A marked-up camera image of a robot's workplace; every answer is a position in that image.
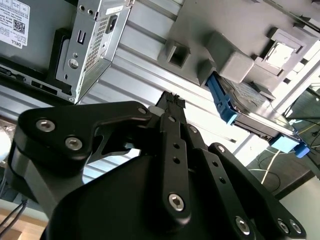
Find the hole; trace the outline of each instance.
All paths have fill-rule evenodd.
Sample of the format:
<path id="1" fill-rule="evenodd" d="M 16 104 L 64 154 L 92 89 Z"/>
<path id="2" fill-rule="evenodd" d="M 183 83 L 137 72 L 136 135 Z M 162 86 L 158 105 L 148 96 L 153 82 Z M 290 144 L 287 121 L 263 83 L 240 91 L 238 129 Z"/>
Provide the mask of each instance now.
<path id="1" fill-rule="evenodd" d="M 96 151 L 98 150 L 100 144 L 102 143 L 104 137 L 102 135 L 95 136 L 93 139 L 93 144 L 92 144 L 92 154 L 95 154 Z"/>
<path id="2" fill-rule="evenodd" d="M 171 122 L 175 122 L 176 119 L 173 116 L 168 117 Z"/>
<path id="3" fill-rule="evenodd" d="M 220 180 L 220 182 L 223 183 L 223 184 L 226 184 L 226 183 L 227 183 L 226 180 L 225 180 L 223 177 L 219 177 L 219 180 Z"/>
<path id="4" fill-rule="evenodd" d="M 105 31 L 106 34 L 111 33 L 115 29 L 117 19 L 118 19 L 117 15 L 113 15 L 110 17 L 108 27 L 106 28 L 106 31 Z"/>
<path id="5" fill-rule="evenodd" d="M 180 164 L 180 160 L 176 157 L 173 158 L 173 161 L 176 163 L 176 164 Z"/>
<path id="6" fill-rule="evenodd" d="M 77 62 L 77 60 L 71 58 L 68 61 L 69 67 L 72 69 L 77 69 L 79 67 L 79 63 Z"/>
<path id="7" fill-rule="evenodd" d="M 43 121 L 40 123 L 41 127 L 44 128 L 44 129 L 49 129 L 51 128 L 51 124 L 48 123 L 47 121 Z"/>
<path id="8" fill-rule="evenodd" d="M 85 39 L 86 39 L 86 33 L 79 30 L 78 39 L 77 39 L 78 44 L 83 45 L 85 43 Z"/>
<path id="9" fill-rule="evenodd" d="M 54 90 L 48 86 L 45 86 L 45 85 L 42 85 L 36 81 L 31 81 L 31 85 L 38 88 L 38 89 L 42 89 L 50 94 L 54 94 L 54 95 L 57 95 L 58 94 L 58 91 L 57 90 Z"/>
<path id="10" fill-rule="evenodd" d="M 174 52 L 169 62 L 179 68 L 182 68 L 189 55 L 189 49 L 186 46 L 182 46 L 176 43 Z"/>
<path id="11" fill-rule="evenodd" d="M 172 202 L 176 205 L 176 206 L 180 206 L 181 202 L 178 198 L 174 197 Z"/>

